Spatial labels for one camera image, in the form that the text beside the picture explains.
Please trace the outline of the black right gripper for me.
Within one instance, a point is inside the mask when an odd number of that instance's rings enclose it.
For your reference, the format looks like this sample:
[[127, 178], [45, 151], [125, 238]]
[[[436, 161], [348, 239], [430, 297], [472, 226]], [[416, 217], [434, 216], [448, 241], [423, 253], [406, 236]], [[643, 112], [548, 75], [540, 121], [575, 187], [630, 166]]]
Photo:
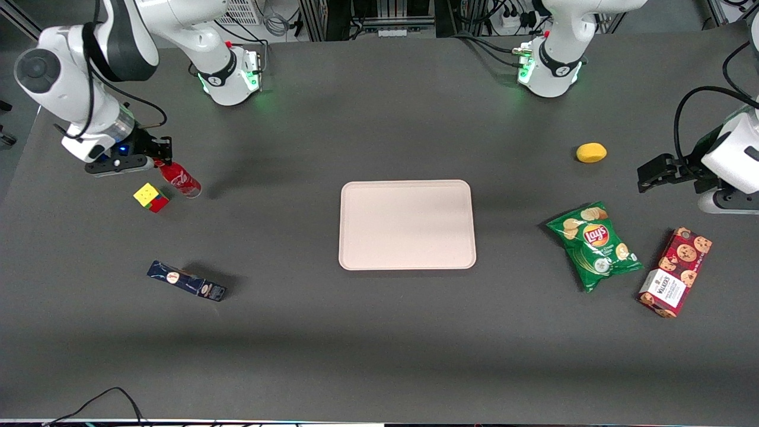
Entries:
[[124, 141], [111, 148], [110, 159], [112, 163], [146, 163], [152, 159], [154, 167], [170, 167], [172, 146], [171, 137], [155, 138], [147, 130], [134, 129]]

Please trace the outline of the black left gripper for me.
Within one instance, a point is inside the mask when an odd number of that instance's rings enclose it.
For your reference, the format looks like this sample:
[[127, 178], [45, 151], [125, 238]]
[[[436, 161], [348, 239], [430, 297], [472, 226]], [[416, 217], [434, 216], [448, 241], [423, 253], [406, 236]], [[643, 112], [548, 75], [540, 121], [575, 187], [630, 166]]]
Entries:
[[680, 184], [691, 180], [694, 182], [696, 194], [731, 189], [731, 184], [719, 178], [716, 172], [704, 164], [706, 154], [721, 146], [729, 135], [731, 132], [723, 132], [723, 126], [718, 126], [697, 141], [691, 154], [684, 156], [681, 151], [680, 128], [676, 127], [678, 160], [672, 154], [659, 154], [638, 167], [638, 192], [645, 193], [657, 186]]

